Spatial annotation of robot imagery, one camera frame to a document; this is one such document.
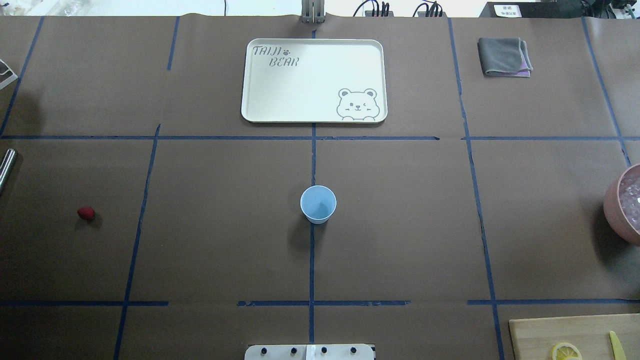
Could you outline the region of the lemon slices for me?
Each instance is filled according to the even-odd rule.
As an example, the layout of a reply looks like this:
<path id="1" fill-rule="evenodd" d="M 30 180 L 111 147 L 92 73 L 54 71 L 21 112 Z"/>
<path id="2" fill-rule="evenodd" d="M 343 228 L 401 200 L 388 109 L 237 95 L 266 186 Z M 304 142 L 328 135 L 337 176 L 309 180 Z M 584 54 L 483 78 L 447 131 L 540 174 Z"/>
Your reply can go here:
<path id="1" fill-rule="evenodd" d="M 551 360 L 582 360 L 583 356 L 578 347 L 570 342 L 558 342 L 551 349 Z"/>

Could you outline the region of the black box with label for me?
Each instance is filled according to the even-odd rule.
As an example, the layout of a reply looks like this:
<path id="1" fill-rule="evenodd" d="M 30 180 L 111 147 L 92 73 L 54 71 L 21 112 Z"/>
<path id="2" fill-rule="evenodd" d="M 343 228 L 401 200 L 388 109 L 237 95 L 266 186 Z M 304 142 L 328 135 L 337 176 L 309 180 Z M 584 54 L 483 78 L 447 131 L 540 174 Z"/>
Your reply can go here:
<path id="1" fill-rule="evenodd" d="M 573 19 L 585 16 L 580 0 L 489 0 L 479 18 Z"/>

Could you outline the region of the aluminium frame post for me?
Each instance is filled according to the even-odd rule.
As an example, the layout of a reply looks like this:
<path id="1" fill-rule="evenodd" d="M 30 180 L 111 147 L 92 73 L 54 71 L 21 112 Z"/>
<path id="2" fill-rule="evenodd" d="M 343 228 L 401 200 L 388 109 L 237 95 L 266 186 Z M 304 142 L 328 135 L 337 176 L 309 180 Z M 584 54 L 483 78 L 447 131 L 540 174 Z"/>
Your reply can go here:
<path id="1" fill-rule="evenodd" d="M 326 21 L 325 0 L 301 0 L 301 22 L 321 24 Z"/>

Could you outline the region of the light blue plastic cup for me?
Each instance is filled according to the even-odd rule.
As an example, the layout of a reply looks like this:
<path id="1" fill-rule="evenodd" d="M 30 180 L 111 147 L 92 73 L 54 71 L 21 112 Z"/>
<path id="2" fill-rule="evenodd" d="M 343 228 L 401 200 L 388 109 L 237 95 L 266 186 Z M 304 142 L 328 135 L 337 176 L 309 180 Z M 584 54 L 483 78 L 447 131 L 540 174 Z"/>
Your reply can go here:
<path id="1" fill-rule="evenodd" d="M 329 187 L 315 185 L 302 192 L 299 204 L 310 223 L 324 224 L 338 207 L 338 199 Z"/>

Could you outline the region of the yellow plastic knife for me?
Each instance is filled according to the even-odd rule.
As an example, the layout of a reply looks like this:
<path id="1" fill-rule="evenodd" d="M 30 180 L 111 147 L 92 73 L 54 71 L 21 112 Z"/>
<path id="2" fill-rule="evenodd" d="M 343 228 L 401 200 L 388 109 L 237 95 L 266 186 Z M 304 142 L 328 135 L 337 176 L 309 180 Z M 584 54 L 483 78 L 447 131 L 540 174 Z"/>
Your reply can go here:
<path id="1" fill-rule="evenodd" d="M 615 331 L 609 331 L 609 339 L 614 359 L 626 360 L 626 352 L 624 351 L 620 338 Z"/>

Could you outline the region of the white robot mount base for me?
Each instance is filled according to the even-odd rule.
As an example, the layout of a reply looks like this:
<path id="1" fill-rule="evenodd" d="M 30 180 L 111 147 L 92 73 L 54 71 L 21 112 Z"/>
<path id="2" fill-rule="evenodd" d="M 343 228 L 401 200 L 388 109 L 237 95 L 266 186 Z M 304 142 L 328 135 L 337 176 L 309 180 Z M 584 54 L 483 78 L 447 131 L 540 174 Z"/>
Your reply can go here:
<path id="1" fill-rule="evenodd" d="M 249 346 L 245 360 L 375 360 L 373 345 L 338 344 L 256 344 Z"/>

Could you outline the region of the steel muddler black tip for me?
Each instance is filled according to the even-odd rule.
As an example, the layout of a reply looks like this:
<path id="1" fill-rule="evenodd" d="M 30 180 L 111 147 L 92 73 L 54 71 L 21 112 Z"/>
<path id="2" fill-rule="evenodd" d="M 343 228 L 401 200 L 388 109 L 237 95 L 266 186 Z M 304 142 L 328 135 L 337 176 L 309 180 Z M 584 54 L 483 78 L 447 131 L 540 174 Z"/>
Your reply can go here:
<path id="1" fill-rule="evenodd" d="M 18 152 L 14 148 L 8 148 L 0 166 L 0 194 L 3 193 L 7 183 L 9 182 L 10 174 L 14 168 L 14 164 L 18 158 Z"/>

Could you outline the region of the folded grey cloth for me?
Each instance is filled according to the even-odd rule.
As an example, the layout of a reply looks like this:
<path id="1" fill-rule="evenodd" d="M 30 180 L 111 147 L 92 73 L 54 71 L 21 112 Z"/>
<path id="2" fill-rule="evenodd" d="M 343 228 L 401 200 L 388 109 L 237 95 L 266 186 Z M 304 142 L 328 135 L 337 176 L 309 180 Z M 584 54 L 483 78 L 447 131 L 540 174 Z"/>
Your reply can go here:
<path id="1" fill-rule="evenodd" d="M 529 78 L 528 44 L 521 38 L 479 38 L 478 57 L 485 76 Z"/>

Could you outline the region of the pink bowl of ice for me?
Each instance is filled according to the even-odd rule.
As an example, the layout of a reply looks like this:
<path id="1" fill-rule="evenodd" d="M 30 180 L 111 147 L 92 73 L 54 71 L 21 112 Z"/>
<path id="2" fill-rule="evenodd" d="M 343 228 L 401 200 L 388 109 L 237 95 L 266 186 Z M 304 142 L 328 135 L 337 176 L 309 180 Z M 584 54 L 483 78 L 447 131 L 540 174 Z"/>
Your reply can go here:
<path id="1" fill-rule="evenodd" d="M 624 171 L 606 190 L 603 211 L 610 227 L 622 239 L 640 245 L 639 174 L 640 164 Z"/>

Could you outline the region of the red strawberry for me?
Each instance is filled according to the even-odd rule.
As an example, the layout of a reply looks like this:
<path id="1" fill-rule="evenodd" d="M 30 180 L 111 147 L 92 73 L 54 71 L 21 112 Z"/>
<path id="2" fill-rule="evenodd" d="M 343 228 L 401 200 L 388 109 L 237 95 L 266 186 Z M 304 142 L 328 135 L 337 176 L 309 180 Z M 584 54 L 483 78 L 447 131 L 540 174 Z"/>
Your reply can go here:
<path id="1" fill-rule="evenodd" d="M 96 212 L 93 207 L 84 206 L 84 207 L 78 208 L 77 215 L 80 219 L 83 219 L 85 221 L 93 221 L 96 217 Z"/>

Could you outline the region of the cream bear serving tray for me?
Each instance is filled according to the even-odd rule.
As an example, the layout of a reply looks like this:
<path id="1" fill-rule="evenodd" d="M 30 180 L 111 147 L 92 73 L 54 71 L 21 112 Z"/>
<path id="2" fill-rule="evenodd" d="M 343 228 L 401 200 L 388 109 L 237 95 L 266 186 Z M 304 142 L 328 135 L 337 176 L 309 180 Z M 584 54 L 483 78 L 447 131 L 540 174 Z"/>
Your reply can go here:
<path id="1" fill-rule="evenodd" d="M 256 38 L 246 47 L 241 114 L 250 123 L 382 123 L 384 48 L 375 39 Z"/>

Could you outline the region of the wooden cutting board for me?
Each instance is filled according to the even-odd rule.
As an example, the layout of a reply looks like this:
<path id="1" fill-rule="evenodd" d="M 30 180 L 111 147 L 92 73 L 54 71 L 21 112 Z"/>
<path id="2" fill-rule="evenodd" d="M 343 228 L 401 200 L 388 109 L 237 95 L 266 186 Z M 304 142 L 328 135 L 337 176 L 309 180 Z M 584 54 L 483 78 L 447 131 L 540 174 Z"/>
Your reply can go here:
<path id="1" fill-rule="evenodd" d="M 583 360 L 613 360 L 610 332 L 615 332 L 627 360 L 640 357 L 638 313 L 594 316 L 539 317 L 509 321 L 517 360 L 551 360 L 554 347 L 566 344 L 579 350 Z"/>

